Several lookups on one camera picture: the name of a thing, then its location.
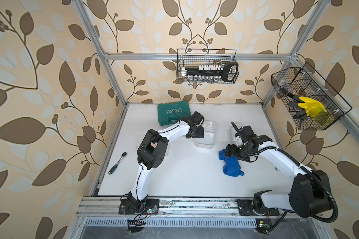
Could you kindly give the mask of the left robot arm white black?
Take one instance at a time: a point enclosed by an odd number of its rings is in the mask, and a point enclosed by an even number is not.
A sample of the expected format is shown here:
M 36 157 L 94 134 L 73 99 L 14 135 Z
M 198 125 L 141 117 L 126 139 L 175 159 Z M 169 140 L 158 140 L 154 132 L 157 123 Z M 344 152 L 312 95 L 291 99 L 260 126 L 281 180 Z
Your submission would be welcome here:
M 139 171 L 128 199 L 142 202 L 148 196 L 150 178 L 154 169 L 163 162 L 170 143 L 180 137 L 203 138 L 204 116 L 194 112 L 189 117 L 180 118 L 174 125 L 163 130 L 150 129 L 137 150 Z

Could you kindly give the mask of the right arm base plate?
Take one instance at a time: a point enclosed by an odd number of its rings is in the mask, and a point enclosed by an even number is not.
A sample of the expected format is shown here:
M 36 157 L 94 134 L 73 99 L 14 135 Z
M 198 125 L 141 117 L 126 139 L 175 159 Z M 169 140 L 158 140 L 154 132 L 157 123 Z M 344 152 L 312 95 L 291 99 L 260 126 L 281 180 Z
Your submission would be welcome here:
M 237 199 L 239 214 L 241 216 L 279 216 L 279 210 L 267 208 L 256 199 Z

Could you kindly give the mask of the clear lunch box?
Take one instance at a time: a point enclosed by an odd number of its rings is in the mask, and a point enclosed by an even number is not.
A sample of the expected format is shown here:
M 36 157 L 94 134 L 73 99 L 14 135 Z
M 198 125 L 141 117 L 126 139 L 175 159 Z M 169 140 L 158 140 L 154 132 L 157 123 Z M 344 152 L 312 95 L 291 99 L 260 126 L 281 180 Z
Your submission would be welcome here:
M 204 136 L 203 138 L 195 138 L 194 145 L 199 148 L 211 149 L 215 145 L 215 134 L 217 131 L 218 124 L 214 121 L 206 120 L 202 124 L 202 127 L 204 129 Z

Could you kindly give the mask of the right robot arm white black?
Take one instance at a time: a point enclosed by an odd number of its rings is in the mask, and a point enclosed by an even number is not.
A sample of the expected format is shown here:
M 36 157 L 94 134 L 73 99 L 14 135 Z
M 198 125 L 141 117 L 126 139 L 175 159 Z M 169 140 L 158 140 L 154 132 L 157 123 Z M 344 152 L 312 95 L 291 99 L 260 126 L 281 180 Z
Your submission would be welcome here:
M 263 157 L 272 163 L 291 182 L 289 192 L 264 190 L 254 194 L 249 208 L 257 215 L 271 209 L 295 213 L 301 218 L 312 217 L 325 223 L 334 222 L 339 215 L 338 205 L 331 192 L 328 175 L 322 170 L 300 163 L 266 135 L 256 135 L 250 126 L 237 127 L 233 144 L 226 147 L 225 156 L 250 162 L 251 157 Z

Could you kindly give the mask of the clear lunch box lid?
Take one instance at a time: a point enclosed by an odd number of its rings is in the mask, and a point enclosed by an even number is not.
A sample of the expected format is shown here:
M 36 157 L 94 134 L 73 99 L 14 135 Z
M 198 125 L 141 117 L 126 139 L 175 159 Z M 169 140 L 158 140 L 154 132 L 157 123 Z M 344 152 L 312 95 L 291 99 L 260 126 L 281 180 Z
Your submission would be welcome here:
M 236 129 L 231 126 L 228 131 L 228 140 L 230 144 L 235 144 L 240 147 L 243 145 L 242 139 Z

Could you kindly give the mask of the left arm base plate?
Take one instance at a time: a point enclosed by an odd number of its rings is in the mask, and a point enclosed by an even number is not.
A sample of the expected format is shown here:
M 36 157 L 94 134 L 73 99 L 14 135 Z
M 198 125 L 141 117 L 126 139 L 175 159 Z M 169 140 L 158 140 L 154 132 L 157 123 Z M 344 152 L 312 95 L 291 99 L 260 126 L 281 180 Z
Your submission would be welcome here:
M 142 202 L 131 197 L 122 199 L 119 208 L 120 215 L 156 214 L 159 211 L 159 199 L 144 199 Z

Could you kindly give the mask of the blue cleaning cloth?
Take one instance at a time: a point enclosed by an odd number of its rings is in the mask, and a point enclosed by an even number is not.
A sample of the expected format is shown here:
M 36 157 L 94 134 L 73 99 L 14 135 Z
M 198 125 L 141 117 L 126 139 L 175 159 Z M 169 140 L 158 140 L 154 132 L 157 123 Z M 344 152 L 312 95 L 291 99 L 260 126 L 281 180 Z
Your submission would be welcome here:
M 241 170 L 241 167 L 238 162 L 238 158 L 235 156 L 227 157 L 225 153 L 226 153 L 225 149 L 221 150 L 218 153 L 219 160 L 222 160 L 225 163 L 225 165 L 222 168 L 223 173 L 231 177 L 243 176 L 244 172 Z

